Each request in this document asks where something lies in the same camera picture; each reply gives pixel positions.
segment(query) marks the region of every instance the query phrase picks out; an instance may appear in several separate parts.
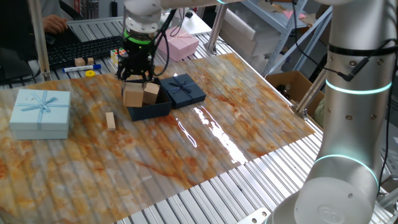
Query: keyboard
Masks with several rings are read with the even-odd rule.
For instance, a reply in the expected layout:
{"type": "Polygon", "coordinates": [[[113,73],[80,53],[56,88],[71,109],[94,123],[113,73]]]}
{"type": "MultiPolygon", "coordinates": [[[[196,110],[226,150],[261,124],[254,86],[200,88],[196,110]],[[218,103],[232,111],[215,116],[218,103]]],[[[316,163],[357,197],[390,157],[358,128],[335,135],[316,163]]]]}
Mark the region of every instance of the keyboard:
{"type": "Polygon", "coordinates": [[[122,47],[121,36],[107,37],[87,42],[55,47],[48,51],[50,68],[74,66],[76,58],[109,57],[110,51],[122,47]]]}

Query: open navy box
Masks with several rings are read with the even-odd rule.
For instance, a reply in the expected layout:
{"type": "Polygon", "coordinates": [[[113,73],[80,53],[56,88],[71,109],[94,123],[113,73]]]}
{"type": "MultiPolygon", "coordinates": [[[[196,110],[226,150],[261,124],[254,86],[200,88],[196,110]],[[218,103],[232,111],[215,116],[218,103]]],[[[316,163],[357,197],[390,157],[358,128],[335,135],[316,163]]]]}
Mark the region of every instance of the open navy box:
{"type": "MultiPolygon", "coordinates": [[[[142,80],[129,80],[126,82],[142,83],[142,80]]],[[[170,110],[172,109],[172,100],[165,91],[164,87],[161,85],[158,78],[155,78],[153,83],[160,85],[159,93],[156,98],[156,104],[145,105],[140,108],[127,107],[132,121],[141,121],[169,115],[170,110]]]]}

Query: small wooden block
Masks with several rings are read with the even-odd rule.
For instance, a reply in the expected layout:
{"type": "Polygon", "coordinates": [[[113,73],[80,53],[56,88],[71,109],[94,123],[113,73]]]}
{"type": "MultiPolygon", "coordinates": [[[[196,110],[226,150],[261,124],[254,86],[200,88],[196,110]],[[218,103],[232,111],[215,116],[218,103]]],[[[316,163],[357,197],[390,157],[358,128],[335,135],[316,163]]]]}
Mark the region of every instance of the small wooden block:
{"type": "Polygon", "coordinates": [[[114,116],[112,112],[106,113],[106,123],[108,124],[108,131],[116,130],[116,124],[114,122],[114,116]]]}
{"type": "Polygon", "coordinates": [[[123,90],[123,105],[127,107],[142,107],[144,89],[141,83],[126,83],[123,90]]]}
{"type": "Polygon", "coordinates": [[[82,58],[76,58],[75,59],[75,66],[76,67],[80,67],[80,66],[85,66],[86,65],[86,61],[82,58]]]}
{"type": "Polygon", "coordinates": [[[94,59],[93,58],[88,58],[87,59],[87,64],[88,65],[94,65],[94,59]]]}
{"type": "Polygon", "coordinates": [[[149,105],[156,104],[157,94],[159,93],[160,85],[155,83],[148,83],[144,90],[144,103],[149,105]]]}

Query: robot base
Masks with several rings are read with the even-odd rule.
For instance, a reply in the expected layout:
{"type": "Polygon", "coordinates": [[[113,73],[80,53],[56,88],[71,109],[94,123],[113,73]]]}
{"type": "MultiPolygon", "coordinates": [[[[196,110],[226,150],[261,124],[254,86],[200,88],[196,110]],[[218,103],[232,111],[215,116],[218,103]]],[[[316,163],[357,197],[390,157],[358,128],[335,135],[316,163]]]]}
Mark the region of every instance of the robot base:
{"type": "Polygon", "coordinates": [[[356,187],[319,177],[283,201],[266,224],[363,224],[372,214],[372,204],[356,187]]]}

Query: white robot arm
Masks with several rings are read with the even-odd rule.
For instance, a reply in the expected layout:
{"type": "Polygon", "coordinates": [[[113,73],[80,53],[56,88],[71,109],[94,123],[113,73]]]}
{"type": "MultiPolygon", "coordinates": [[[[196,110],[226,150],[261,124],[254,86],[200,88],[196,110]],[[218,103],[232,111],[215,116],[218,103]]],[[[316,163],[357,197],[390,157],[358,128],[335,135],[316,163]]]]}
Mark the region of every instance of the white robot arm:
{"type": "MultiPolygon", "coordinates": [[[[126,0],[125,7],[134,21],[127,27],[139,38],[138,34],[155,32],[146,27],[157,27],[154,24],[162,9],[236,1],[126,0]]],[[[282,202],[266,224],[368,224],[381,184],[377,139],[396,66],[397,47],[391,40],[397,39],[397,3],[316,1],[333,6],[328,70],[324,70],[323,142],[302,189],[282,202]]]]}

